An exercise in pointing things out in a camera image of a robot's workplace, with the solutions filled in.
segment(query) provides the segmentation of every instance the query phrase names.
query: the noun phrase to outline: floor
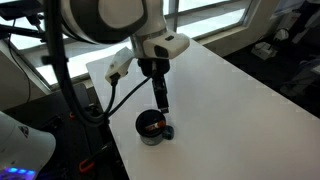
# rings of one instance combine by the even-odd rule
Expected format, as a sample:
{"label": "floor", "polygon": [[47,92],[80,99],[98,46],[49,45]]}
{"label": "floor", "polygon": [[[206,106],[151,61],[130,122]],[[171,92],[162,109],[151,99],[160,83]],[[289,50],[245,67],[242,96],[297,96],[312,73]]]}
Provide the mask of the floor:
{"label": "floor", "polygon": [[[290,44],[288,46],[282,44],[279,45],[281,51],[279,51],[276,57],[264,61],[251,53],[252,48],[253,45],[248,46],[224,58],[280,94],[282,94],[280,92],[281,85],[284,82],[290,81],[298,69],[300,62],[311,60],[318,53],[318,49],[313,49],[306,45],[292,46]],[[305,95],[287,98],[310,113],[320,117],[319,87],[309,87]]]}

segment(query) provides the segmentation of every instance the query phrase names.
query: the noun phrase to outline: black cup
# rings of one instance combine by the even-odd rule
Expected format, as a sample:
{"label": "black cup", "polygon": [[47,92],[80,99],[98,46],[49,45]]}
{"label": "black cup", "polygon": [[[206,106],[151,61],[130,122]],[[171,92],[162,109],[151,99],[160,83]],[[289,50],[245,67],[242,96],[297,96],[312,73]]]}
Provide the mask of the black cup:
{"label": "black cup", "polygon": [[165,116],[156,110],[147,110],[139,115],[136,121],[136,129],[140,134],[144,144],[149,146],[158,145],[163,139],[172,140],[174,130],[171,126],[158,128],[152,131],[147,131],[145,127],[155,124],[159,121],[166,121]]}

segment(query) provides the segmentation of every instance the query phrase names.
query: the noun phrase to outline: table surface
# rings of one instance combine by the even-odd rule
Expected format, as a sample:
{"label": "table surface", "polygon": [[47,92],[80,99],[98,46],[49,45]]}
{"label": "table surface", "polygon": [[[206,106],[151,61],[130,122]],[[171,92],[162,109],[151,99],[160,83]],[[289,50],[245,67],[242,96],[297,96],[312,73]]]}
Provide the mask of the table surface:
{"label": "table surface", "polygon": [[[105,109],[112,57],[87,64]],[[119,81],[118,104],[145,77],[134,61]],[[144,145],[137,116],[157,109],[151,81],[112,116],[111,130],[133,180],[318,180],[320,121],[191,40],[166,75],[175,138]]]}

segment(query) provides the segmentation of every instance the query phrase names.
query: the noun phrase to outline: black cable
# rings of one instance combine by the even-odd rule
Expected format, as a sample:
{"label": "black cable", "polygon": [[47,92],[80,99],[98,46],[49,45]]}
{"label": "black cable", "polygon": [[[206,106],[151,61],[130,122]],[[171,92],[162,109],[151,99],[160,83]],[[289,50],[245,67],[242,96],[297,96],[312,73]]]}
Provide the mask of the black cable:
{"label": "black cable", "polygon": [[[14,28],[15,24],[16,24],[16,19],[13,20],[13,24],[12,24],[13,28]],[[9,52],[10,52],[10,55],[11,55],[13,61],[17,64],[17,66],[21,69],[21,71],[23,72],[23,74],[27,78],[27,81],[28,81],[28,98],[27,98],[27,101],[25,102],[25,104],[28,104],[30,102],[30,99],[31,99],[31,82],[30,82],[30,78],[29,78],[28,74],[26,73],[26,71],[21,67],[21,65],[18,63],[18,61],[16,60],[16,58],[13,55],[12,47],[11,47],[11,36],[12,36],[12,33],[9,34],[8,49],[9,49]]]}
{"label": "black cable", "polygon": [[71,111],[86,126],[98,127],[108,121],[103,114],[93,117],[81,106],[72,86],[62,37],[61,1],[44,1],[45,25],[49,55],[47,61],[52,64],[61,92]]}
{"label": "black cable", "polygon": [[140,84],[138,84],[123,100],[109,113],[109,117],[112,116],[115,112],[117,112],[120,107],[134,94],[141,86],[143,86],[145,83],[147,83],[151,79],[150,77],[147,77],[144,81],[142,81]]}
{"label": "black cable", "polygon": [[117,87],[117,84],[112,84],[111,98],[110,98],[110,101],[109,101],[109,105],[108,105],[106,111],[104,112],[105,116],[108,116],[108,114],[109,114],[109,112],[110,112],[110,110],[112,108],[112,105],[113,105],[113,102],[114,102],[114,98],[116,96],[116,87]]}

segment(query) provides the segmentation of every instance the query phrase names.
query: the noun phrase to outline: led light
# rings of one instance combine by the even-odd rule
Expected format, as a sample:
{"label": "led light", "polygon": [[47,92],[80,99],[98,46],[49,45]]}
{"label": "led light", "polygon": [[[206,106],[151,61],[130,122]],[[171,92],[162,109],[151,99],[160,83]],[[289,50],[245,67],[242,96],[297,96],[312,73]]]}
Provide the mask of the led light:
{"label": "led light", "polygon": [[36,172],[34,172],[34,171],[28,171],[28,172],[27,172],[28,175],[33,175],[33,174],[35,174],[35,173],[36,173]]}
{"label": "led light", "polygon": [[27,170],[25,170],[25,169],[20,169],[20,170],[18,171],[19,174],[24,174],[24,173],[26,173],[26,172],[27,172]]}
{"label": "led light", "polygon": [[17,172],[17,171],[18,171],[17,168],[10,168],[10,169],[8,170],[8,172],[10,172],[10,173],[14,173],[14,172]]}

